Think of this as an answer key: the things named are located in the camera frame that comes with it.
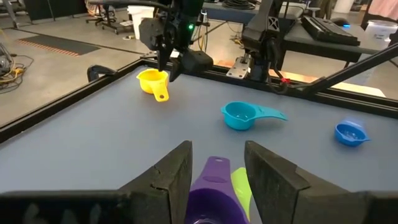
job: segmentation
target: blue measuring cup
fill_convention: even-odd
[[[346,118],[336,125],[335,138],[338,142],[350,147],[370,141],[364,123],[354,118]]]
[[[286,116],[275,109],[251,103],[233,101],[221,108],[224,122],[235,130],[245,131],[253,127],[256,119],[277,118],[287,121]]]

